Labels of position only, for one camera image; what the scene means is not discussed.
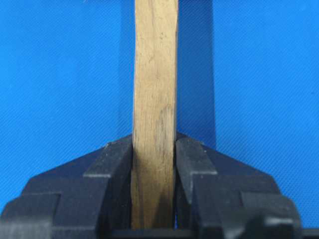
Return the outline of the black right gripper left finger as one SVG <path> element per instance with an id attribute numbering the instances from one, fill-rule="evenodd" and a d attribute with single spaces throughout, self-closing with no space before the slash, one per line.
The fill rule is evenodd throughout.
<path id="1" fill-rule="evenodd" d="M 0 216 L 3 239 L 101 239 L 131 224 L 132 138 L 29 179 Z"/>

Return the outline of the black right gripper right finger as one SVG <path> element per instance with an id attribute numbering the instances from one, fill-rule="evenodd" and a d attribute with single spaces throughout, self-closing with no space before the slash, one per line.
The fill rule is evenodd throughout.
<path id="1" fill-rule="evenodd" d="M 291 199 L 269 174 L 184 134 L 176 150 L 177 226 L 198 239 L 300 239 Z"/>

